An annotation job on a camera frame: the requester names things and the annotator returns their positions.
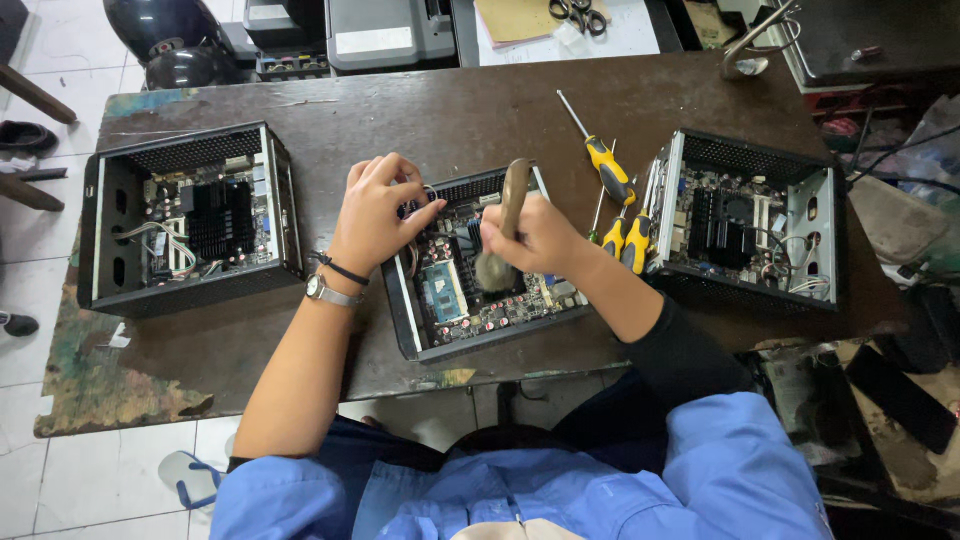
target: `watch face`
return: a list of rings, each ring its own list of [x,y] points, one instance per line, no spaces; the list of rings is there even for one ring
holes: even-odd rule
[[[317,294],[317,289],[320,288],[320,278],[316,274],[310,276],[306,281],[306,295],[312,297]]]

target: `circuit board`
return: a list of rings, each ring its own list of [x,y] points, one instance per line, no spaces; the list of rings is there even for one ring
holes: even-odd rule
[[[786,280],[770,271],[776,241],[760,231],[783,240],[785,197],[763,177],[695,170],[684,163],[670,260],[733,280],[786,287]]]
[[[196,262],[191,266],[175,249],[166,230],[151,228],[139,240],[143,283],[160,286],[272,260],[267,190],[264,166],[255,156],[144,181],[146,220],[185,236],[180,244]]]
[[[411,281],[421,299],[422,327],[433,346],[483,335],[571,309],[587,301],[562,277],[517,272],[508,290],[490,293],[476,281],[483,251],[480,221],[500,195],[448,205],[411,245],[417,262]]]

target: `right hand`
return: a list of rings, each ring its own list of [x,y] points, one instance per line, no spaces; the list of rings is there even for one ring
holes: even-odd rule
[[[501,211],[501,205],[484,209],[480,223],[483,251],[501,256],[523,272],[569,276],[582,260],[584,244],[592,245],[542,195],[527,196],[520,210],[516,229],[522,242],[500,233]]]

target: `left hand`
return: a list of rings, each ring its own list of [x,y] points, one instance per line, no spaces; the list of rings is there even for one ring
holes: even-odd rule
[[[417,201],[420,209],[401,220],[396,209],[408,201]],[[327,253],[337,265],[368,277],[446,206],[444,199],[428,203],[420,170],[407,158],[392,152],[361,161],[347,174],[347,193]]]

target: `screwdriver handle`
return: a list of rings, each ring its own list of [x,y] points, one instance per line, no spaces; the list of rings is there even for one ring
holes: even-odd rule
[[[603,249],[617,260],[620,260],[623,250],[623,228],[626,224],[627,220],[622,216],[614,217],[610,230],[603,237]]]
[[[591,135],[585,141],[587,152],[593,167],[600,173],[603,186],[610,196],[621,205],[630,205],[636,200],[636,194],[630,188],[630,179],[620,164],[613,159],[613,152],[604,145],[600,137]]]
[[[644,259],[646,258],[647,247],[650,245],[650,217],[647,215],[647,209],[640,211],[640,214],[634,218],[634,223],[627,233],[627,239],[624,243],[623,255],[620,256],[620,262],[630,268],[630,271],[636,275],[643,273]]]

